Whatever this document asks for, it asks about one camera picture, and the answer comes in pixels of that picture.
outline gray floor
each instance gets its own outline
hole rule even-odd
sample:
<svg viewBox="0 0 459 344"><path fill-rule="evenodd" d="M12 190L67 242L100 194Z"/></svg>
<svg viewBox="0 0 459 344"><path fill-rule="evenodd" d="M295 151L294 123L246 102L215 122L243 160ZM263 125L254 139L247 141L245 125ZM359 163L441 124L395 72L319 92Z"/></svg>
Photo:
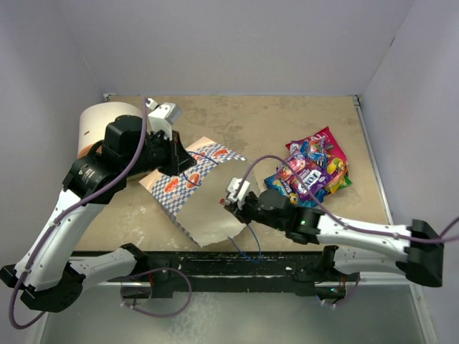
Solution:
<svg viewBox="0 0 459 344"><path fill-rule="evenodd" d="M185 301L149 300L170 312ZM290 294L194 293L180 315L157 319L120 306L119 287L99 286L72 307L50 314L41 344L81 343L424 343L408 286L362 286L332 310Z"/></svg>

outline black metal frame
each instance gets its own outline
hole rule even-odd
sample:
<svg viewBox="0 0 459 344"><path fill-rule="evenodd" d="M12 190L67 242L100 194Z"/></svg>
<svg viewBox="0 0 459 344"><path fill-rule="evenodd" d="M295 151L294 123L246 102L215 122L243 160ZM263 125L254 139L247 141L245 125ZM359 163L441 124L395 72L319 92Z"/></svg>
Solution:
<svg viewBox="0 0 459 344"><path fill-rule="evenodd" d="M342 274L328 265L327 256L333 252L330 249L323 252L263 252L259 263L249 261L238 252L160 251L144 254L148 257L150 269L180 269L189 278L194 292L287 292L336 299L338 295L333 288L317 285L341 280ZM72 257L96 257L106 253L74 252ZM247 255L257 259L258 253L248 252ZM347 280L352 282L356 278L357 274L354 274ZM188 290L184 279L170 271L154 273L153 280L151 296L154 298L170 298L174 292ZM126 278L119 277L109 282L125 281ZM148 276L136 281L148 282Z"/></svg>

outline blue checkered pattern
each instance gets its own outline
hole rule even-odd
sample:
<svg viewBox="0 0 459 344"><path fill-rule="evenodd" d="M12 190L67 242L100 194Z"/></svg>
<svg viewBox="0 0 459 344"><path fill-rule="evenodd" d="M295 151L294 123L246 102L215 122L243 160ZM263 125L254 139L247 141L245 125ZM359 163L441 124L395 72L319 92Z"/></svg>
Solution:
<svg viewBox="0 0 459 344"><path fill-rule="evenodd" d="M218 156L213 156L216 152L220 150L227 150L227 153L220 154ZM223 145L218 143L213 143L211 145L206 145L203 148L195 150L197 153L204 154L205 156L212 158L218 163L224 163L225 161L230 160L240 160L245 161L245 158L230 150ZM188 177L192 176L194 173L199 174L199 181L197 184L201 183L202 180L210 173L210 171L215 167L215 164L209 159L203 158L201 156L195 156L197 159L197 164L186 170L186 175ZM172 181L174 178L179 178L179 185L170 193L164 192L167 184ZM151 192L152 196L160 203L164 212L167 216L173 221L177 226L180 226L184 231L185 229L175 220L175 216L180 211L182 206L186 201L191 197L191 195L198 189L198 186L193 186L188 188L187 181L183 176L179 177L168 177L162 176L153 187Z"/></svg>

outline white wall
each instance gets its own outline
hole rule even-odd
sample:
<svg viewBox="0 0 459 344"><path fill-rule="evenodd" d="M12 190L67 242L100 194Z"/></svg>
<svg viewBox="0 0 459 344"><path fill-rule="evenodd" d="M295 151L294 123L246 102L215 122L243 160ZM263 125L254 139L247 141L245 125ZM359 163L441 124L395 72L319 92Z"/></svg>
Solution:
<svg viewBox="0 0 459 344"><path fill-rule="evenodd" d="M413 0L56 0L120 94L361 94Z"/></svg>
<svg viewBox="0 0 459 344"><path fill-rule="evenodd" d="M441 231L459 215L458 62L459 2L418 0L363 95L396 222L425 219ZM428 301L443 343L457 343L458 243L446 244L444 284Z"/></svg>
<svg viewBox="0 0 459 344"><path fill-rule="evenodd" d="M1 1L0 47L3 266L20 259L42 229L77 153L80 113L102 93L52 0ZM24 343L26 333L7 320L10 294L0 283L1 342ZM27 319L18 311L18 321Z"/></svg>

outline blue wire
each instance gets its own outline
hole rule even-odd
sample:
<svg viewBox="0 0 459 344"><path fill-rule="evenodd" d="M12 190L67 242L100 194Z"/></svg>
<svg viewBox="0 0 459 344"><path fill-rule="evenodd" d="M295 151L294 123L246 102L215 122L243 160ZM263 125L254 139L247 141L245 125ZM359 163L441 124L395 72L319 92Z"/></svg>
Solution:
<svg viewBox="0 0 459 344"><path fill-rule="evenodd" d="M184 178L185 178L185 180L186 180L187 182L193 184L194 186L201 186L201 183L196 184L196 183L190 181L190 180L188 179L188 177L186 176L185 172L182 172L181 174L184 176Z"/></svg>
<svg viewBox="0 0 459 344"><path fill-rule="evenodd" d="M191 150L188 151L188 153L191 153L191 154L196 154L197 156L201 156L203 158L206 158L207 160L210 160L211 162L213 162L215 165L218 165L218 162L216 162L214 159L212 158L209 158L208 156L205 156L204 154L201 154L201 153L197 153L197 152L193 152Z"/></svg>
<svg viewBox="0 0 459 344"><path fill-rule="evenodd" d="M211 162L213 162L215 165L218 165L218 162L216 162L214 159L212 158L209 158L208 156L205 156L204 154L201 154L201 153L197 153L197 152L193 152L191 150L188 151L188 153L191 153L191 154L196 154L197 156L201 156L203 158L206 158L207 160L210 160ZM184 176L185 180L188 181L189 183L193 184L194 186L201 186L201 183L199 184L196 184L192 181L189 180L189 178L186 176L185 172L182 172L182 175Z"/></svg>
<svg viewBox="0 0 459 344"><path fill-rule="evenodd" d="M261 254L261 245L260 245L260 242L258 241L258 238L257 238L257 235L255 234L255 232L253 231L252 227L248 224L247 227L249 227L250 231L252 232L253 234L253 237L255 238L255 241L257 242L257 245L258 245L258 259L252 259L250 258L249 256L247 256L243 251L241 251L239 249L239 247L237 247L235 241L228 237L229 240L231 240L232 244L235 246L236 250L242 255L244 256L245 258L247 258L248 260L250 260L252 263L255 263L255 264L258 264L260 263L260 260L261 260L261 257L262 257L262 254Z"/></svg>

